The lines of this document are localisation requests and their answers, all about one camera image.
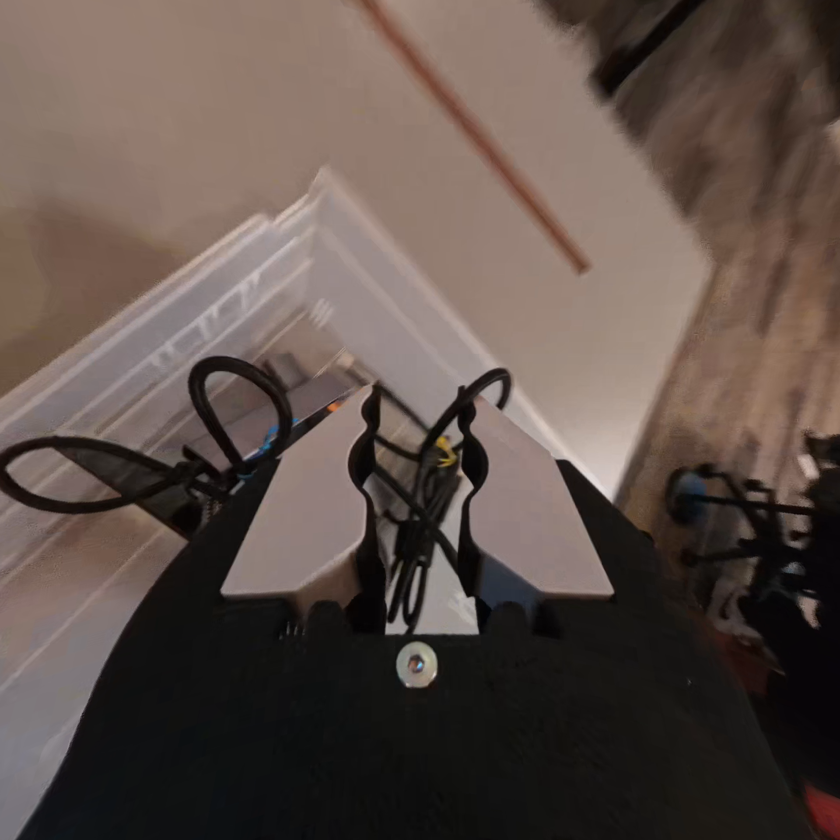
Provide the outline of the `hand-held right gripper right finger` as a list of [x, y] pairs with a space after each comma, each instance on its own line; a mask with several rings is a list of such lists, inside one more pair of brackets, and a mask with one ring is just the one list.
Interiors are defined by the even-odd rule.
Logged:
[[550, 451], [481, 395], [458, 414], [461, 508], [458, 579], [479, 628], [505, 604], [535, 626], [556, 601], [609, 602], [615, 589]]

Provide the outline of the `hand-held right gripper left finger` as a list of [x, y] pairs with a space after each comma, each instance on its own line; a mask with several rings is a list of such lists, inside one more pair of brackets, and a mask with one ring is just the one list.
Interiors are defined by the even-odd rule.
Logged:
[[227, 606], [279, 604], [301, 624], [332, 602], [355, 632], [384, 634], [387, 571], [365, 488], [380, 409], [362, 386], [280, 457], [222, 584]]

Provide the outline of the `clear plastic bin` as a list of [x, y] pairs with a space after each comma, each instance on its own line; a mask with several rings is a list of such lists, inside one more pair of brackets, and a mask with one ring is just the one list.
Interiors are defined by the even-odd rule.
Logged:
[[[152, 453], [186, 430], [186, 371], [295, 330], [339, 341], [437, 414], [497, 365], [338, 176], [246, 219], [2, 397], [2, 445], [103, 436]], [[2, 501], [2, 751], [72, 732], [117, 638], [183, 539], [136, 510], [91, 517]]]

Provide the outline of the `black office chair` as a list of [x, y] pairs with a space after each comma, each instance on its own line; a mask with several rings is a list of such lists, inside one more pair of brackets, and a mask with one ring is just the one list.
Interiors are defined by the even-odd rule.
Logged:
[[755, 560], [748, 594], [772, 593], [813, 599], [817, 628], [838, 629], [839, 436], [804, 434], [804, 456], [815, 468], [806, 504], [784, 504], [774, 488], [755, 478], [740, 479], [712, 464], [675, 469], [665, 489], [665, 509], [680, 526], [697, 524], [707, 509], [740, 512], [750, 535], [709, 553], [685, 549], [682, 562], [725, 564]]

